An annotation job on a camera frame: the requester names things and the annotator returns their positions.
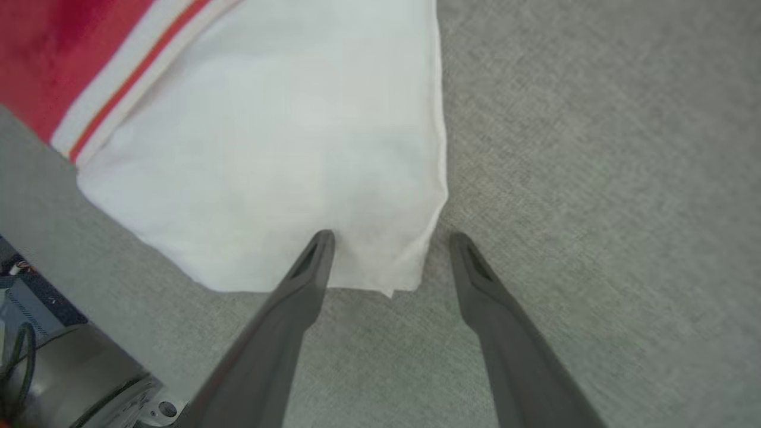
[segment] red cloth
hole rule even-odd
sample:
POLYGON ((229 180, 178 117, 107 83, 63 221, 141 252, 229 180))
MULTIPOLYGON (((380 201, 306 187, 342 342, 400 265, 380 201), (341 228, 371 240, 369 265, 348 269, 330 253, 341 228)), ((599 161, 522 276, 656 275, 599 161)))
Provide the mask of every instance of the red cloth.
POLYGON ((48 142, 152 2, 0 2, 0 103, 48 142))

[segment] black cable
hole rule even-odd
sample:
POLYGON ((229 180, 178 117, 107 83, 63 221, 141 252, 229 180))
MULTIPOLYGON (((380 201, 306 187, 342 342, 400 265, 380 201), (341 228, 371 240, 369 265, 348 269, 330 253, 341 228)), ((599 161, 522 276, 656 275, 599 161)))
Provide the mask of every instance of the black cable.
POLYGON ((0 406, 2 412, 2 418, 9 423, 13 423, 14 420, 24 411, 24 402, 29 395, 29 388, 32 385, 32 377, 34 376, 34 366, 37 361, 37 338, 34 335, 34 329, 32 325, 25 322, 18 328, 16 334, 16 341, 11 352, 11 358, 8 363, 3 367, 0 372, 0 387, 5 389, 8 380, 10 380, 14 369, 18 366, 18 363, 24 360, 21 358, 21 349, 24 345, 24 338, 27 338, 27 355, 24 357, 27 361, 26 370, 24 370, 24 379, 21 381, 21 388, 18 392, 18 398, 13 402, 13 407, 8 409, 3 405, 0 406))

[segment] white cloth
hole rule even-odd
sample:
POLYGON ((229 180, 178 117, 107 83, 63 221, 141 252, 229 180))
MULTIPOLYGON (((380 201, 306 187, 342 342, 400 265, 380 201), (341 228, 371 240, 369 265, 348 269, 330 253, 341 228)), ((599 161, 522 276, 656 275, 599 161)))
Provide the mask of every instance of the white cloth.
POLYGON ((329 286, 414 290, 447 199, 435 0, 243 0, 78 185, 210 289, 272 290, 331 228, 329 286))

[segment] red stripe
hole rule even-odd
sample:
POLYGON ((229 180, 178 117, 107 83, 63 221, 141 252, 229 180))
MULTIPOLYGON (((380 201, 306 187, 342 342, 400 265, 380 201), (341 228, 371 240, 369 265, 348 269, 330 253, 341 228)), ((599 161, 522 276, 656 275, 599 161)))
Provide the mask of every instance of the red stripe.
POLYGON ((158 42, 156 42, 151 51, 148 52, 148 55, 146 55, 145 58, 143 58, 143 60, 137 66, 137 68, 132 71, 132 74, 129 75, 127 80, 124 81, 119 90, 111 96, 111 99, 109 99, 108 102, 103 105, 98 114, 93 118, 93 120, 90 121, 88 127, 79 137, 76 144, 74 144, 74 147, 68 154, 68 158, 73 163, 76 163, 77 157, 84 148, 84 145, 87 144, 90 137, 92 137, 92 135, 95 133, 95 130, 101 125, 106 117, 108 117, 114 107, 116 107, 122 98, 124 98, 127 92, 132 89, 132 86, 134 86, 135 83, 142 77, 143 73, 145 73, 145 70, 151 66, 153 61, 156 60, 156 58, 161 54, 164 48, 167 47, 169 42, 172 41, 177 33, 179 33, 180 30, 185 27, 185 24, 193 19, 193 17, 196 16, 196 14, 200 12, 201 9, 203 9, 210 1, 211 0, 195 0, 185 9, 185 11, 183 11, 180 16, 177 17, 177 19, 174 20, 172 25, 169 26, 169 28, 167 28, 167 30, 161 35, 161 38, 159 38, 158 42))

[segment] white stripe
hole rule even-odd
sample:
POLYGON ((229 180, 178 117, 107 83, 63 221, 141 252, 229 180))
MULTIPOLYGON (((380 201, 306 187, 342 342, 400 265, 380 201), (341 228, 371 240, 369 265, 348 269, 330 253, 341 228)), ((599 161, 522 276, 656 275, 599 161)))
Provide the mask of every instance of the white stripe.
POLYGON ((116 104, 108 116, 98 126, 92 137, 85 143, 84 148, 77 157, 76 165, 80 168, 86 164, 92 156, 108 140, 116 127, 129 114, 129 111, 137 104, 145 92, 153 83, 161 77, 167 67, 182 52, 195 36, 204 30, 220 14, 226 11, 238 0, 212 0, 195 17, 180 30, 169 42, 153 63, 145 70, 132 88, 116 104))

